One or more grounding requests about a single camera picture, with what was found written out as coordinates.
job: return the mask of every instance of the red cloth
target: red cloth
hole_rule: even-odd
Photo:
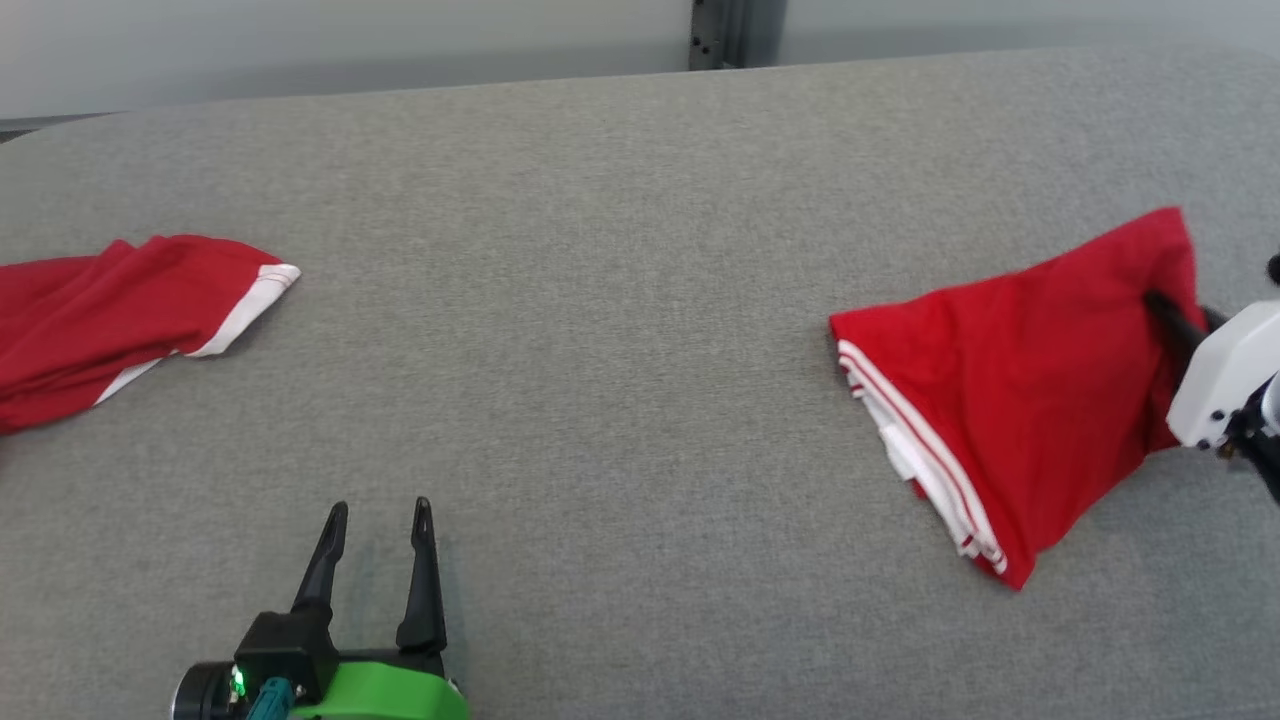
[[[88,409],[170,354],[221,352],[298,275],[192,234],[0,266],[0,434]]]
[[[1089,506],[1176,445],[1178,365],[1148,290],[1203,327],[1178,209],[1020,273],[831,316],[895,468],[957,550],[1015,589]]]

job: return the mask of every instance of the gray wall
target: gray wall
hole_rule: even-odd
[[[689,13],[690,0],[0,0],[0,122],[680,70]]]
[[[689,14],[690,0],[0,0],[0,129],[227,97],[681,70]],[[788,0],[778,59],[1166,38],[1280,55],[1280,0]]]
[[[787,0],[778,61],[1208,41],[1280,56],[1277,0]]]

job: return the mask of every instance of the red and white fabric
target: red and white fabric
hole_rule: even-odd
[[[1203,327],[1192,242],[1157,210],[1041,265],[831,316],[852,395],[961,555],[1021,589],[1036,556],[1176,445],[1176,360],[1143,295]]]
[[[0,434],[92,407],[172,354],[223,352],[300,274],[193,234],[0,266]]]

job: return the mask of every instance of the gray fabric surface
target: gray fabric surface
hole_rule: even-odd
[[[0,441],[0,716],[163,716],[351,503],[388,644],[413,497],[477,717],[1276,717],[1280,511],[1153,459],[1021,594],[956,557],[828,313],[1183,205],[1274,295],[1280,64],[983,54],[225,102],[0,149],[0,263],[197,232],[305,275],[233,351]]]

